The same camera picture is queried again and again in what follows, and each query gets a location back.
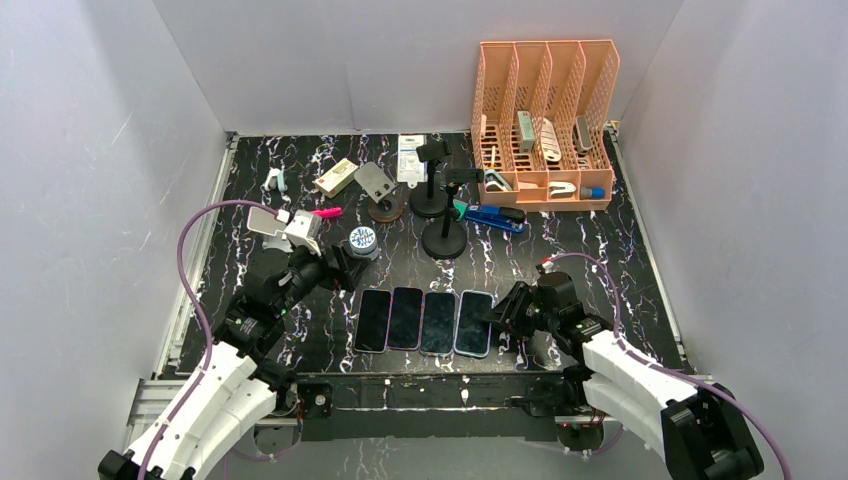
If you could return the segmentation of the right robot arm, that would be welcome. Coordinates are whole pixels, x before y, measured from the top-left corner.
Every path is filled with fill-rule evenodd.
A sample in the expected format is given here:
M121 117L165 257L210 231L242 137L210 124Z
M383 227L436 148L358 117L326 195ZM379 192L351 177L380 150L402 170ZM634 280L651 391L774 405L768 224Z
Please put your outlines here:
M564 374L563 399L577 414L612 415L664 461L674 479L751 479L762 455L731 392L663 373L649 357L622 348L613 324L589 313L571 277L545 273L519 281L483 321L514 337L547 332L577 361Z

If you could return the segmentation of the purple smartphone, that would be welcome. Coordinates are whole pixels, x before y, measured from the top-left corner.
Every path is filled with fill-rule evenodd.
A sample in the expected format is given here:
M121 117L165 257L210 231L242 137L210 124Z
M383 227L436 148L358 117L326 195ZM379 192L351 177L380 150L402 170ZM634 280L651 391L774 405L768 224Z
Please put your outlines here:
M353 348L357 352L382 353L387 348L392 295L385 290L365 290L361 296Z

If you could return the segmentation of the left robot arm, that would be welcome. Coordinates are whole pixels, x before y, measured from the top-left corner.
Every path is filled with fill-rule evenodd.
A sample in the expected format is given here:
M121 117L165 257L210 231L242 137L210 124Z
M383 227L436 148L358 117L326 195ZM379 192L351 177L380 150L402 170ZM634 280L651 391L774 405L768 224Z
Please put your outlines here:
M293 412L297 376L269 357L285 314L317 288L354 291L379 251L350 240L319 255L298 246L284 269L237 291L190 379L129 447L105 454L99 478L204 479L260 419Z

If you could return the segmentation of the black phone stand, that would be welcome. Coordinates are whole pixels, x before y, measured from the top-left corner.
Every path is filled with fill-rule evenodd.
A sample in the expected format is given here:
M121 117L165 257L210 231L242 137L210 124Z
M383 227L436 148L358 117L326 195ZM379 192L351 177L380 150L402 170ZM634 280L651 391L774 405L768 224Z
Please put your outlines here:
M469 183L482 182L484 172L479 168L448 169L446 172L445 192L447 200L442 221L429 223L423 230L420 244L425 253L436 260L451 260L459 257L468 243L464 227L453 227L454 198L460 188Z
M436 169L452 155L451 146L447 140L428 141L416 148L416 154L419 162L426 166L426 182L411 190L408 205L418 217L439 217L447 201L447 194L436 186Z

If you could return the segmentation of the light blue smartphone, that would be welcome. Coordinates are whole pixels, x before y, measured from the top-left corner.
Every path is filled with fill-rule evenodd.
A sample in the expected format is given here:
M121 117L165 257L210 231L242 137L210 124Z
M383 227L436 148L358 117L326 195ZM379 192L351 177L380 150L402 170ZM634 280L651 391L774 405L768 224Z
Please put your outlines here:
M492 307L491 294L473 290L462 293L453 344L456 354L477 359L489 354L491 323L484 317Z

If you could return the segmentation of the black smartphone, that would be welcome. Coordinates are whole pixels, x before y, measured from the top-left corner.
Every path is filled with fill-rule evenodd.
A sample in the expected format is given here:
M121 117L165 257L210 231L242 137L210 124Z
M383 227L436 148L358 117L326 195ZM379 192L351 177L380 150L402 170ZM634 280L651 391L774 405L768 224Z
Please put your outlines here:
M414 351L420 346L423 291L397 287L392 294L387 346L391 350Z

